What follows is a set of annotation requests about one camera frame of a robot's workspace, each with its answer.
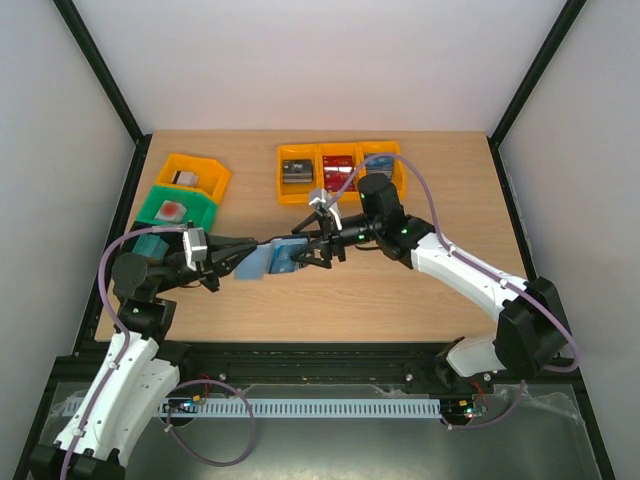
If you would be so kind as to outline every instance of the green bin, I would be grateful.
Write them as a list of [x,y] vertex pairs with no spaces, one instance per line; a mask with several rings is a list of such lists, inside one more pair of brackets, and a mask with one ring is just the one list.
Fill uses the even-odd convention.
[[197,192],[180,190],[178,188],[154,186],[142,205],[136,221],[151,225],[173,225],[171,222],[156,220],[155,216],[165,200],[177,202],[187,209],[180,222],[193,222],[196,227],[202,227],[206,232],[211,229],[218,206],[207,197]]

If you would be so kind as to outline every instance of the yellow bin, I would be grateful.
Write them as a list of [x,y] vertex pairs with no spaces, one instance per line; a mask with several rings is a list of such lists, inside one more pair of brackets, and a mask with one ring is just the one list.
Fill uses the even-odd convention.
[[[177,171],[195,173],[198,176],[196,186],[185,187],[172,183]],[[220,205],[230,179],[231,172],[213,158],[171,153],[156,178],[156,185],[198,192],[216,205]]]
[[[353,157],[354,166],[360,165],[365,155],[371,153],[396,153],[400,155],[400,146],[395,141],[349,142],[349,143],[307,143],[300,145],[280,145],[277,154],[276,190],[278,202],[282,205],[307,204],[309,192],[314,188],[324,188],[323,156],[349,155]],[[311,160],[313,164],[313,182],[284,183],[282,166],[285,160]],[[366,175],[366,167],[358,172],[354,180],[356,189],[358,181]],[[391,181],[398,189],[398,196],[402,200],[407,190],[407,175],[404,164],[395,161]],[[345,192],[340,202],[355,202],[359,200],[358,192]]]

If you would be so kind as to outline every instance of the blue object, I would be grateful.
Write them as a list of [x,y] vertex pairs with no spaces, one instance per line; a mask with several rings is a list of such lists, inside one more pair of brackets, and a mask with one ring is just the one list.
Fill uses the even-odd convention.
[[133,247],[133,253],[138,253],[154,260],[162,260],[169,249],[169,244],[159,236],[147,233],[140,235]]
[[276,238],[258,247],[234,270],[236,280],[261,280],[267,273],[292,273],[298,270],[291,254],[308,242],[306,238]]
[[298,262],[291,260],[291,254],[306,245],[306,238],[278,238],[271,241],[273,254],[269,273],[293,273],[298,269]]
[[[375,155],[375,153],[365,154],[365,158]],[[373,170],[376,172],[380,171],[393,171],[393,157],[388,155],[383,155],[382,157],[375,158],[367,163],[366,165],[367,172],[369,170]]]
[[234,270],[236,280],[262,280],[269,271],[273,245],[258,245],[258,247],[246,257]]

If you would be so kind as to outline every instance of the wooden table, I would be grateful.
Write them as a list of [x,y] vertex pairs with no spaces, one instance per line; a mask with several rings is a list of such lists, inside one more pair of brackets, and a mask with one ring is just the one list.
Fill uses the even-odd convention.
[[[397,140],[432,188],[446,235],[490,264],[524,276],[485,135],[480,132],[158,131],[153,135],[129,224],[167,155],[213,157],[232,172],[212,232],[264,240],[289,233],[310,212],[276,200],[276,147],[290,143]],[[430,221],[425,195],[409,176],[405,211]],[[359,204],[341,207],[343,215]],[[474,304],[428,275],[380,252],[349,249],[331,270],[316,267],[262,281],[221,280],[175,289],[168,339],[182,341],[404,342],[448,341],[486,333],[493,322]],[[112,335],[103,312],[96,339]]]

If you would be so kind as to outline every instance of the black frame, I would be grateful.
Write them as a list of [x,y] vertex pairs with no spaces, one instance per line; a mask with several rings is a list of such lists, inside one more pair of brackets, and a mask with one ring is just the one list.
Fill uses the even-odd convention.
[[[124,233],[152,135],[142,133],[73,1],[53,0],[53,2],[136,144],[107,237],[108,245]],[[536,277],[535,266],[500,157],[499,147],[585,3],[586,0],[566,1],[495,132],[487,138],[529,279]],[[74,345],[74,353],[68,357],[59,357],[55,361],[14,480],[23,480],[28,474],[28,456],[38,442],[57,385],[61,382],[91,382],[97,373],[107,349],[106,343],[96,342],[94,339],[101,310],[102,304],[98,295],[97,282],[94,282]],[[427,373],[427,366],[434,362],[435,356],[445,347],[445,343],[436,342],[384,344],[194,343],[191,349],[190,364],[187,368],[189,374],[206,372],[210,376],[218,376],[220,373],[224,373],[237,386],[257,382],[286,384],[296,382],[373,383],[385,387],[396,386],[412,393],[429,393],[442,399],[468,398],[474,392],[470,385],[458,388],[453,392],[447,391],[438,382],[433,381]],[[413,377],[411,381],[407,381],[409,373]],[[517,383],[519,379],[512,378],[506,372],[500,372],[494,376],[492,381]],[[569,375],[544,372],[530,383],[572,385],[582,417],[586,422],[587,432],[601,475],[606,479],[614,478],[613,469],[579,371]]]

